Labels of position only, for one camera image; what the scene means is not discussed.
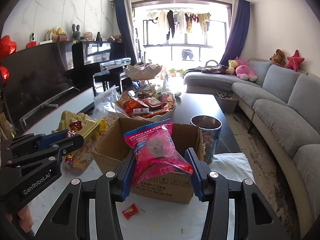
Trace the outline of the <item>person's left hand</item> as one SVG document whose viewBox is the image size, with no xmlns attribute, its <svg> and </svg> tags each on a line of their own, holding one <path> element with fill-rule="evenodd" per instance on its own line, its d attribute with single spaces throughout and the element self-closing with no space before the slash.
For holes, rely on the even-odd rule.
<svg viewBox="0 0 320 240">
<path fill-rule="evenodd" d="M 33 219 L 31 217 L 29 206 L 26 205 L 17 214 L 19 216 L 19 226 L 24 232 L 28 233 L 33 226 Z"/>
</svg>

